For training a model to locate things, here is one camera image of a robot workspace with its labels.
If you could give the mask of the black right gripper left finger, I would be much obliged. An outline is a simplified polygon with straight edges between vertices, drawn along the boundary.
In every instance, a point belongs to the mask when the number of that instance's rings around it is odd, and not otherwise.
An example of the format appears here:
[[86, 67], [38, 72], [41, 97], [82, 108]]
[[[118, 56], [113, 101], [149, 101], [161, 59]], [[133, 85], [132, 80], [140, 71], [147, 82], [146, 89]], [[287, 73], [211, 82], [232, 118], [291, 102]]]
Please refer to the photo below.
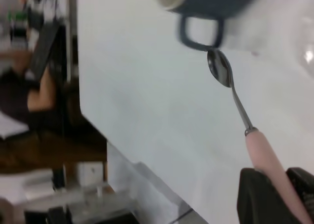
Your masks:
[[270, 179], [253, 168], [244, 168], [240, 172], [237, 214], [241, 224], [300, 223]]

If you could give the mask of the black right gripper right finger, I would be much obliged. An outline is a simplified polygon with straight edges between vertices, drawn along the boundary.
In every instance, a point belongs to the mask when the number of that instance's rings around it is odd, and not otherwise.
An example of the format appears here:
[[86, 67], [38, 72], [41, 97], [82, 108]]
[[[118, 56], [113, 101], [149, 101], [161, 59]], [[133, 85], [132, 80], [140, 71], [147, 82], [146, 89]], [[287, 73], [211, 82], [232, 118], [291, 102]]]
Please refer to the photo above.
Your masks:
[[303, 203], [309, 217], [314, 223], [314, 176], [302, 168], [289, 168], [286, 174], [290, 180], [289, 193], [286, 194], [287, 224], [300, 224], [298, 218], [304, 215], [299, 204]]

